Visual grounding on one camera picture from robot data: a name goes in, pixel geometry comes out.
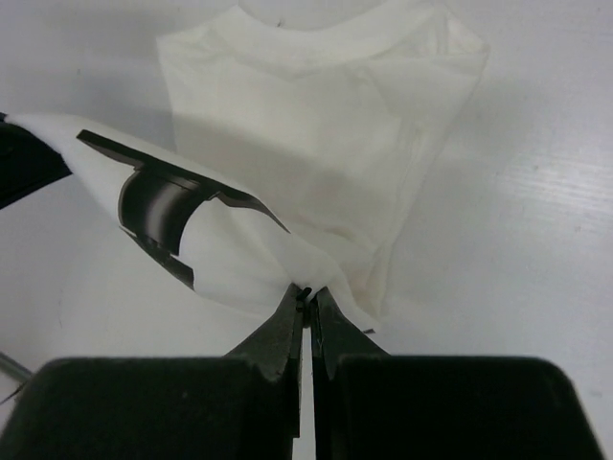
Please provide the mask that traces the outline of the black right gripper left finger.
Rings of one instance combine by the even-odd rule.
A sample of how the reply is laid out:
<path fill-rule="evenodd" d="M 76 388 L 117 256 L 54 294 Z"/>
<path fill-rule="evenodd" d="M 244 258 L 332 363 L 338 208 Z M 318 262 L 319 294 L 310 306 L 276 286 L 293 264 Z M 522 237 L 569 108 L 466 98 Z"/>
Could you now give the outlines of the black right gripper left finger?
<path fill-rule="evenodd" d="M 252 370 L 241 430 L 248 459 L 290 459 L 300 436 L 303 329 L 307 292 L 290 285 L 273 314 L 228 357 Z"/>

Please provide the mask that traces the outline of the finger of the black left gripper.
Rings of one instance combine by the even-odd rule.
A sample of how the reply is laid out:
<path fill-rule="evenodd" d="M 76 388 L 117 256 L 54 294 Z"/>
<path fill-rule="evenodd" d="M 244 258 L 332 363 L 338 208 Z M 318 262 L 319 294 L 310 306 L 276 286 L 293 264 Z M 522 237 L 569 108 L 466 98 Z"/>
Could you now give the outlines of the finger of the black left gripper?
<path fill-rule="evenodd" d="M 1 114 L 1 190 L 4 209 L 71 174 L 61 156 L 26 129 Z"/>

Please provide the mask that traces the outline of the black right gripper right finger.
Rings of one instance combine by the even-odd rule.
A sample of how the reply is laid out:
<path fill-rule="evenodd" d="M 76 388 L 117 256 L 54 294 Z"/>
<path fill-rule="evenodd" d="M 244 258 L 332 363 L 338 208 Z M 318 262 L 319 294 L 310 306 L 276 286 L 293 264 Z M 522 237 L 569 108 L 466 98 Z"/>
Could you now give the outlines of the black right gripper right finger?
<path fill-rule="evenodd" d="M 316 457 L 348 459 L 352 391 L 341 381 L 342 360 L 389 354 L 342 313 L 326 287 L 310 302 L 310 328 Z"/>

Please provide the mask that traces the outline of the white printed t shirt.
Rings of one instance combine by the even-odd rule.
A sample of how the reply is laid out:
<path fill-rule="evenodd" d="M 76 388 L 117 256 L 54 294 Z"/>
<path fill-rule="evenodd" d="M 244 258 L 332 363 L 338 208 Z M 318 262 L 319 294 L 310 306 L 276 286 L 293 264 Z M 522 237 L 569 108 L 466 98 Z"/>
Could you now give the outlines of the white printed t shirt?
<path fill-rule="evenodd" d="M 263 313 L 289 285 L 327 288 L 376 327 L 393 245 L 486 43 L 444 7 L 388 1 L 313 31 L 232 7 L 157 50 L 175 150 L 78 116 L 7 121 L 201 297 Z"/>

